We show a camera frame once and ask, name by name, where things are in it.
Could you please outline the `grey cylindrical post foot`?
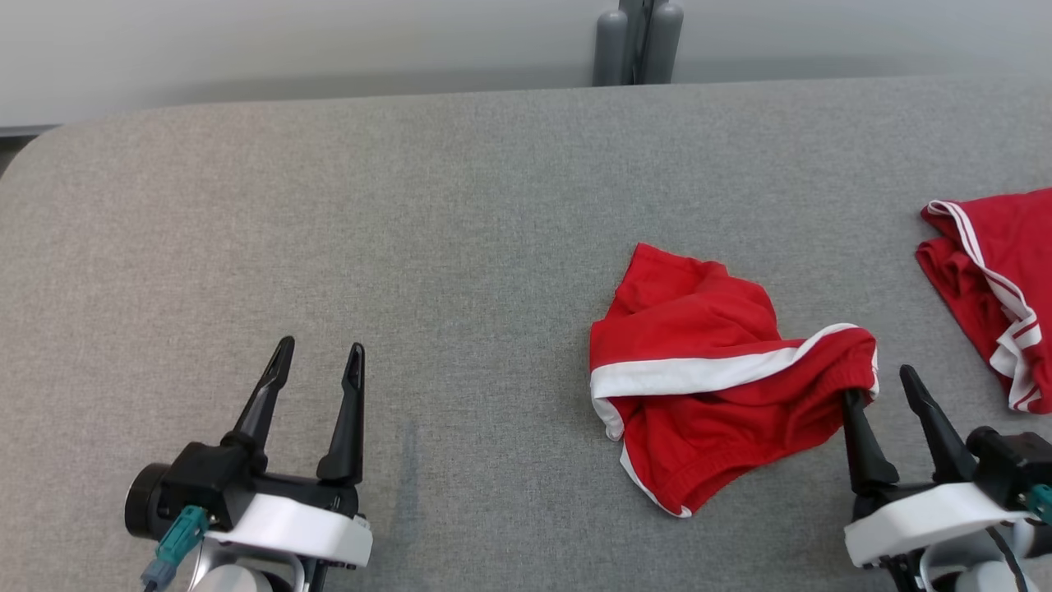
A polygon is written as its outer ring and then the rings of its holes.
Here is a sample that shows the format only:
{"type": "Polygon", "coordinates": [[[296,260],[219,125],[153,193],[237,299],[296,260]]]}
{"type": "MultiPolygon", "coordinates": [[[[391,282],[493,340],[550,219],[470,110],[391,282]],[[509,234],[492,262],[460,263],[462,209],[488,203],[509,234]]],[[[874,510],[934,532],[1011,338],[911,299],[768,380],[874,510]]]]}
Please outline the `grey cylindrical post foot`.
{"type": "Polygon", "coordinates": [[[626,12],[607,11],[598,17],[591,86],[623,86],[628,30],[626,12]]]}
{"type": "Polygon", "coordinates": [[[676,63],[684,11],[671,0],[654,0],[642,57],[642,84],[669,84],[676,63]]]}

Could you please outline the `grey fabric sofa cushion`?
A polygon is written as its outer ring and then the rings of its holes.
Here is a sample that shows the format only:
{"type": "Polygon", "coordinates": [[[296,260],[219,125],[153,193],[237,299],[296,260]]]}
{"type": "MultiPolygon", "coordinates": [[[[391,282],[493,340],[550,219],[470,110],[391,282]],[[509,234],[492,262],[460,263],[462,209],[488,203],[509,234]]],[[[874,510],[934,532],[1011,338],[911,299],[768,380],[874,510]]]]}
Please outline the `grey fabric sofa cushion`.
{"type": "Polygon", "coordinates": [[[132,479],[215,443],[294,335],[270,468],[312,476],[366,349],[361,570],[325,592],[894,592],[851,564],[842,436],[691,520],[621,468],[588,338],[636,243],[762,285],[786,336],[879,342],[962,433],[1052,441],[920,272],[920,207],[1052,187],[1052,81],[729,84],[213,104],[38,137],[0,177],[0,592],[141,592],[132,479]]]}

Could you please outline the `red shorts with white trim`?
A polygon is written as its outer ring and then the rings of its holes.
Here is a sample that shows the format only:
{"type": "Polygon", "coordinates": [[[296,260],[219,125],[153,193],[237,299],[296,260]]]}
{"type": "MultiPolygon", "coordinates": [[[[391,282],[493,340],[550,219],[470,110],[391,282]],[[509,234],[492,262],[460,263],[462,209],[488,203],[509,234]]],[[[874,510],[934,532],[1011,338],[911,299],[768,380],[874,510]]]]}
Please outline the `red shorts with white trim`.
{"type": "Polygon", "coordinates": [[[878,397],[878,341],[851,323],[782,336],[762,285],[640,243],[591,326],[589,387],[629,479],[688,518],[741,475],[837,433],[845,391],[878,397]]]}

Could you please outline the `grey metal partition post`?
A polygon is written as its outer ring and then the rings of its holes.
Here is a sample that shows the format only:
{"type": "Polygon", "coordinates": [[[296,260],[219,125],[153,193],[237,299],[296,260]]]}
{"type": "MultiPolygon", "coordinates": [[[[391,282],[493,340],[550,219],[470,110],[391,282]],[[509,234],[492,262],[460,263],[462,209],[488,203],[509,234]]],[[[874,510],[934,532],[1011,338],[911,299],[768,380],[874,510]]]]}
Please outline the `grey metal partition post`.
{"type": "Polygon", "coordinates": [[[631,86],[643,81],[645,49],[650,21],[658,5],[666,0],[619,0],[618,11],[627,16],[627,30],[621,63],[621,86],[631,86]]]}

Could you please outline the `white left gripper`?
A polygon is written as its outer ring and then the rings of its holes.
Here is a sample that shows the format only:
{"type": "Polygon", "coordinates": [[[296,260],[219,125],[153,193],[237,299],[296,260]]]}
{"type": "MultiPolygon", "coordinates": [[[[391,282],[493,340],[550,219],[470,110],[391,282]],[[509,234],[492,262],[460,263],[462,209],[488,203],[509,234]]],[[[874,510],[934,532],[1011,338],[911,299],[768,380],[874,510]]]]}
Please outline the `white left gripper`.
{"type": "MultiPolygon", "coordinates": [[[[292,367],[294,336],[275,348],[255,390],[223,446],[264,450],[274,423],[279,391],[292,367]]],[[[206,538],[242,548],[365,568],[371,562],[373,535],[358,514],[363,479],[365,349],[356,342],[341,377],[342,400],[328,452],[318,462],[316,479],[266,475],[252,479],[255,495],[229,531],[210,530],[206,538]]]]}

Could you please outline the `red Bulls basketball jersey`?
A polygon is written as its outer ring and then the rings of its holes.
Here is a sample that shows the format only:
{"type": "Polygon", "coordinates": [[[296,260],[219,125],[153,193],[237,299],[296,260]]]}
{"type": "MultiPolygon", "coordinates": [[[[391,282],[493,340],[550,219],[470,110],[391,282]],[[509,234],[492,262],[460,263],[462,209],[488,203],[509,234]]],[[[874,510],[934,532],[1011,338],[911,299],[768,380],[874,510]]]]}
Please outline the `red Bulls basketball jersey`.
{"type": "Polygon", "coordinates": [[[1010,409],[1052,414],[1052,187],[932,200],[916,260],[1010,409]]]}

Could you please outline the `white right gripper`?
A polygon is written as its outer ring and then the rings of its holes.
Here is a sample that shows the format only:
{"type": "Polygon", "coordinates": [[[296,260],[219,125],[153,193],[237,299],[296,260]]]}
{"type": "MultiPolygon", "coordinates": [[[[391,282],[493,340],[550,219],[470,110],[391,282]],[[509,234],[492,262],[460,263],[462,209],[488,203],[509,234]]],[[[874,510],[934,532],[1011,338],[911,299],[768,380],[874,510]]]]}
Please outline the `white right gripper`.
{"type": "MultiPolygon", "coordinates": [[[[923,493],[888,503],[863,520],[845,527],[845,545],[856,568],[875,565],[884,557],[898,556],[932,544],[958,539],[1000,522],[1019,522],[1028,511],[1004,509],[973,483],[976,458],[951,421],[937,405],[917,371],[909,364],[899,368],[904,393],[920,420],[931,458],[932,479],[940,484],[923,493]]],[[[868,394],[859,389],[842,393],[842,417],[851,490],[857,496],[897,486],[897,468],[884,457],[878,438],[865,416],[868,394]]]]}

